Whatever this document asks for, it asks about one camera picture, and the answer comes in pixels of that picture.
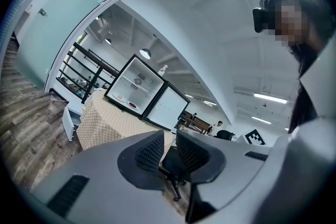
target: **glass-door refrigerator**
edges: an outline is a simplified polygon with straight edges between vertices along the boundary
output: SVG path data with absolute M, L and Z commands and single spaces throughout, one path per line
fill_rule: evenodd
M 143 118 L 165 80 L 137 55 L 126 63 L 105 93 L 119 108 Z
M 168 81 L 157 93 L 143 114 L 143 119 L 166 130 L 171 130 L 190 100 Z

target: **gray wood-look floor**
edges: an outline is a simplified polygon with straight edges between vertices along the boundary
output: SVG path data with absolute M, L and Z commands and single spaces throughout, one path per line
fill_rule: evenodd
M 44 93 L 15 69 L 16 53 L 10 42 L 0 84 L 0 153 L 13 182 L 30 191 L 82 148 L 76 137 L 72 142 L 66 137 L 62 124 L 66 104 L 53 102 L 59 98 Z M 174 189 L 164 182 L 164 197 L 185 217 L 190 184 L 181 186 L 180 192 L 181 200 L 173 201 Z

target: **beige tablecloth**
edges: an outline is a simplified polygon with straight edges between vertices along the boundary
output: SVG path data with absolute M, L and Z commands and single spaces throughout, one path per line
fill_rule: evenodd
M 86 108 L 80 118 L 77 129 L 79 142 L 86 150 L 90 147 L 115 141 L 131 135 L 156 131 L 160 128 L 124 111 L 109 102 L 104 92 L 96 91 L 86 101 Z M 169 150 L 174 135 L 164 130 L 164 155 Z

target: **ceiling light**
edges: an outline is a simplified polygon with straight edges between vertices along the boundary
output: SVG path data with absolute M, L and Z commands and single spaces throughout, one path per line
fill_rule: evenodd
M 260 93 L 256 93 L 256 92 L 254 93 L 254 97 L 263 98 L 263 99 L 267 99 L 267 100 L 270 100 L 270 101 L 279 102 L 279 103 L 282 103 L 282 104 L 287 103 L 286 99 L 272 97 L 272 96 L 269 96 L 269 95 L 264 95 L 264 94 L 260 94 Z
M 148 49 L 141 49 L 140 53 L 144 58 L 151 59 L 152 54 Z
M 208 104 L 213 104 L 213 105 L 217 105 L 215 103 L 211 103 L 211 102 L 208 102 L 208 101 L 203 101 L 204 103 L 208 103 Z
M 207 104 L 208 106 L 212 106 L 210 103 L 206 102 L 206 101 L 202 101 L 203 103 Z
M 257 121 L 262 121 L 262 122 L 265 122 L 265 123 L 267 123 L 267 124 L 271 124 L 269 121 L 264 121 L 264 120 L 259 119 L 259 118 L 256 118 L 256 117 L 252 117 L 252 119 L 255 119 L 255 120 L 257 120 Z

